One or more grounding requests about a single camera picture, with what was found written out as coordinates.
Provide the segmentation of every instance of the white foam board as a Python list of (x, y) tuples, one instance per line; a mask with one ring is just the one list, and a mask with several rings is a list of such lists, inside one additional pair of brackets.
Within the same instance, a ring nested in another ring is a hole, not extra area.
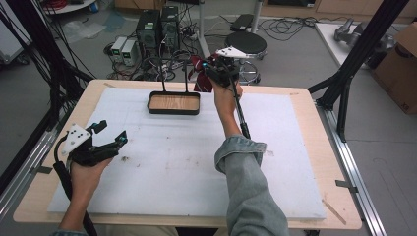
[[(129, 142), (105, 169), (89, 212), (225, 216), (225, 176), (213, 156), (224, 140), (212, 93), (201, 93), (197, 116), (149, 114), (151, 90), (107, 88), (89, 119), (107, 128), (95, 145), (126, 130)], [(267, 143), (262, 170), (275, 201), (290, 219), (323, 219), (326, 213), (290, 97), (245, 93), (241, 105), (252, 139)], [(58, 186), (49, 211), (65, 211)]]

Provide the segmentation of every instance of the tabletop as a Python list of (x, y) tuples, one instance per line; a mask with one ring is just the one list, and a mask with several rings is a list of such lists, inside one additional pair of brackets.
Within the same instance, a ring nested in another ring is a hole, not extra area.
[[(69, 117), (58, 139), (66, 134), (71, 124), (85, 126), (106, 88), (160, 89), (160, 83), (94, 80), (89, 83), (80, 101)], [(169, 90), (184, 90), (183, 83), (167, 83)], [(291, 99), (302, 133), (306, 151), (316, 177), (327, 218), (323, 220), (289, 220), (290, 228), (303, 229), (359, 229), (362, 226), (356, 205), (347, 188), (337, 187), (335, 180), (344, 180), (337, 159), (320, 119), (316, 106), (304, 88), (244, 87), (245, 93), (266, 93), (288, 95)], [(53, 153), (49, 153), (43, 166), (52, 167)], [(14, 219), (18, 222), (50, 223), (60, 222), (63, 213), (48, 212), (48, 205), (54, 195), (58, 176), (38, 173), (25, 193)], [(132, 215), (91, 213), (91, 219), (99, 224), (168, 225), (190, 227), (225, 227), (224, 217), (191, 217), (162, 215)]]

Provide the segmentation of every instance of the gray floor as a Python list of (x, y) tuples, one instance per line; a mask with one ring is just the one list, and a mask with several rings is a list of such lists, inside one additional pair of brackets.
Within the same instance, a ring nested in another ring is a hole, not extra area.
[[(241, 14), (247, 10), (230, 12)], [(98, 78), (105, 78), (112, 72), (108, 57), (102, 53), (104, 46), (114, 41), (117, 35), (127, 35), (135, 29), (136, 21), (120, 20), (119, 17), (111, 7), (94, 15), (80, 11), (60, 17), (63, 23), (89, 19), (87, 24), (108, 25), (108, 29), (97, 38), (71, 44), (71, 48)], [(222, 19), (206, 20), (207, 29), (219, 21)], [(215, 28), (226, 29), (227, 25), (218, 24)], [(274, 40), (262, 31), (259, 35), (268, 43), (266, 58), (254, 61), (262, 73), (259, 86), (308, 88), (337, 70), (337, 64), (314, 29), (304, 28), (288, 41)], [(214, 51), (222, 45), (223, 39), (208, 37), (207, 41), (210, 50)], [(46, 82), (34, 65), (15, 65), (0, 72), (0, 149), (3, 152), (0, 173), (46, 112), (48, 91)], [(322, 93), (314, 93), (313, 98), (320, 97)], [(387, 235), (417, 235), (417, 188), (414, 182), (417, 177), (416, 130), (417, 116), (405, 115), (374, 81), (370, 71), (359, 71), (351, 86), (346, 138)], [(56, 227), (53, 224), (14, 222), (12, 215), (15, 207), (16, 204), (0, 222), (0, 235), (47, 235)], [(291, 230), (291, 233), (304, 235), (301, 230)], [(322, 230), (321, 235), (368, 233), (364, 226), (354, 231)]]

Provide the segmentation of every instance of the person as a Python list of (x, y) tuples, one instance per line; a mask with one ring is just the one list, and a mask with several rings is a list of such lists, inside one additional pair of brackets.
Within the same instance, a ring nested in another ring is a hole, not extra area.
[[(266, 144), (246, 139), (236, 123), (236, 102), (233, 91), (211, 81), (214, 104), (223, 126), (225, 141), (214, 155), (217, 171), (224, 173), (229, 193), (226, 215), (227, 234), (234, 235), (289, 235), (287, 219), (269, 192), (267, 179), (260, 165)], [(243, 90), (236, 85), (239, 98)], [(94, 167), (71, 166), (73, 197), (53, 236), (81, 236), (82, 221), (101, 173), (111, 159)], [(172, 233), (173, 228), (159, 228)]]

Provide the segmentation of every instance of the black tray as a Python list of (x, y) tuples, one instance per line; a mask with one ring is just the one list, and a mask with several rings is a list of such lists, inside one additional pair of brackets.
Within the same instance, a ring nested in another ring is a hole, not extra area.
[(148, 100), (150, 114), (198, 115), (200, 94), (181, 91), (152, 91)]

